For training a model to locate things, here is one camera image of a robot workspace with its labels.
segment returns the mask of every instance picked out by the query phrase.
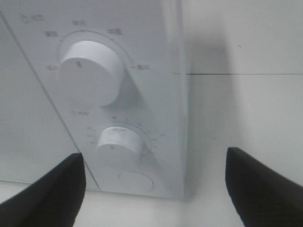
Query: power level knob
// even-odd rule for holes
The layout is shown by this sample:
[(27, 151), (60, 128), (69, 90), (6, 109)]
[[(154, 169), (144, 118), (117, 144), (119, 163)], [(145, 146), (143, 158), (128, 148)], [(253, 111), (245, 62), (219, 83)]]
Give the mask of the power level knob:
[(114, 102), (124, 75), (119, 56), (98, 42), (76, 42), (61, 59), (60, 83), (64, 90), (87, 104), (103, 106)]

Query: red indicator mark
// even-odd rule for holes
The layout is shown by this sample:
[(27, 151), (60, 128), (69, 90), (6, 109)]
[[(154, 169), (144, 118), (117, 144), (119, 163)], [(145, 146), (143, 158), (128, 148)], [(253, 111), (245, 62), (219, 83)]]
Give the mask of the red indicator mark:
[(77, 66), (78, 66), (79, 68), (82, 68), (82, 64), (81, 64), (80, 61), (76, 61), (76, 63), (77, 63)]

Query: timer knob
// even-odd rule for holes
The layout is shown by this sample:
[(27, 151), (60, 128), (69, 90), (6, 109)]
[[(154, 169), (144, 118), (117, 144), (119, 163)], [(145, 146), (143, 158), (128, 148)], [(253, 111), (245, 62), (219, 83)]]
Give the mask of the timer knob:
[(144, 141), (125, 127), (109, 127), (102, 131), (97, 152), (100, 162), (110, 168), (135, 170), (140, 162)]

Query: white control knob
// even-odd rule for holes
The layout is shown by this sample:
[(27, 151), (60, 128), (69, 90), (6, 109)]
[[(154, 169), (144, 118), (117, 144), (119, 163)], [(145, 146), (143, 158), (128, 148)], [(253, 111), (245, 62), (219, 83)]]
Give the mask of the white control knob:
[(125, 127), (104, 129), (98, 143), (97, 152), (102, 165), (130, 171), (140, 162), (144, 141), (136, 132)]
[(61, 59), (60, 82), (66, 93), (91, 105), (116, 100), (125, 74), (119, 56), (94, 41), (74, 43)]

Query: black object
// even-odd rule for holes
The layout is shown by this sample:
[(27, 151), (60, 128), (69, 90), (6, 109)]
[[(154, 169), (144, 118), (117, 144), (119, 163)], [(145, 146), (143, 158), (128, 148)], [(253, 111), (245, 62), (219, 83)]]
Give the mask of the black object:
[(0, 227), (72, 227), (85, 186), (83, 156), (71, 154), (38, 181), (0, 204)]
[(228, 148), (225, 174), (246, 227), (303, 227), (303, 187), (239, 148)]

